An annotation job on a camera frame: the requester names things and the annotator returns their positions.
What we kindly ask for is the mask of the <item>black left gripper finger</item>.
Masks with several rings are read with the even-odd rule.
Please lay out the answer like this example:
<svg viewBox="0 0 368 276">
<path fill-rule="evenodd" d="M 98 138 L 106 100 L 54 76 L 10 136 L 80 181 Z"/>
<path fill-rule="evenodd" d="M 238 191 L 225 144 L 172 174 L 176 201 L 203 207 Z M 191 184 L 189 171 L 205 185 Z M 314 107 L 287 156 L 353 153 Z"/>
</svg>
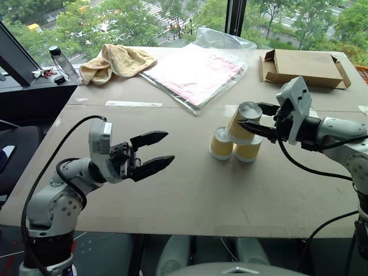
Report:
<svg viewBox="0 0 368 276">
<path fill-rule="evenodd" d="M 140 147 L 158 143 L 167 135 L 168 132 L 165 131 L 151 131 L 131 138 L 130 142 L 133 149 L 137 150 Z"/>
<path fill-rule="evenodd" d="M 153 158 L 133 170 L 133 181 L 138 182 L 164 170 L 175 159 L 174 155 Z"/>
</svg>

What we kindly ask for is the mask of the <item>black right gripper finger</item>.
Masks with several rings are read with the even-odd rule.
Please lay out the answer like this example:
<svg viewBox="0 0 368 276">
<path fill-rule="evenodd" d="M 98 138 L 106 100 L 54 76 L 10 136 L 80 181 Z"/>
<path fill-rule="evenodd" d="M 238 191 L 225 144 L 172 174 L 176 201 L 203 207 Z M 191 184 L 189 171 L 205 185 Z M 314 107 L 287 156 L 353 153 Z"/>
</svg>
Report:
<svg viewBox="0 0 368 276">
<path fill-rule="evenodd" d="M 273 105 L 270 103 L 265 102 L 258 102 L 257 105 L 261 108 L 262 113 L 267 116 L 275 116 L 278 110 L 280 109 L 280 106 Z"/>
<path fill-rule="evenodd" d="M 269 141 L 277 141 L 277 130 L 275 128 L 263 126 L 253 121 L 238 121 L 237 123 L 243 129 L 255 135 L 265 137 Z"/>
</svg>

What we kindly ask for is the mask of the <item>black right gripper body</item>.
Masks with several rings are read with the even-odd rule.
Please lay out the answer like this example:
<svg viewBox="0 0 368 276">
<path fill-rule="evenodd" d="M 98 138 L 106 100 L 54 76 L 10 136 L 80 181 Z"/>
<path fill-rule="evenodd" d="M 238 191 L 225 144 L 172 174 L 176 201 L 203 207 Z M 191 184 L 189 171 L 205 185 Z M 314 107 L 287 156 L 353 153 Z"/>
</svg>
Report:
<svg viewBox="0 0 368 276">
<path fill-rule="evenodd" d="M 270 115 L 274 117 L 275 130 L 271 132 L 271 138 L 269 139 L 272 143 L 275 143 L 277 135 L 282 141 L 288 141 L 290 131 L 292 128 L 292 119 L 288 118 L 293 111 L 293 104 L 291 101 L 285 101 L 281 106 L 271 105 L 269 107 Z"/>
</svg>

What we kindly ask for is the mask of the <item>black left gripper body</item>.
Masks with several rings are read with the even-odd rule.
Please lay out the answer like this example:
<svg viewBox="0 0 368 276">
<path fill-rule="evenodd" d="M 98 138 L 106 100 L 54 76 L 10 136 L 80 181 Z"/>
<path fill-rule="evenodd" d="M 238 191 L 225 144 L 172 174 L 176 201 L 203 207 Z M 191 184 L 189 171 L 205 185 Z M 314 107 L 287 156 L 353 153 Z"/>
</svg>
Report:
<svg viewBox="0 0 368 276">
<path fill-rule="evenodd" d="M 123 142 L 111 147 L 109 162 L 121 179 L 138 180 L 138 168 L 141 165 L 140 158 L 131 145 Z"/>
</svg>

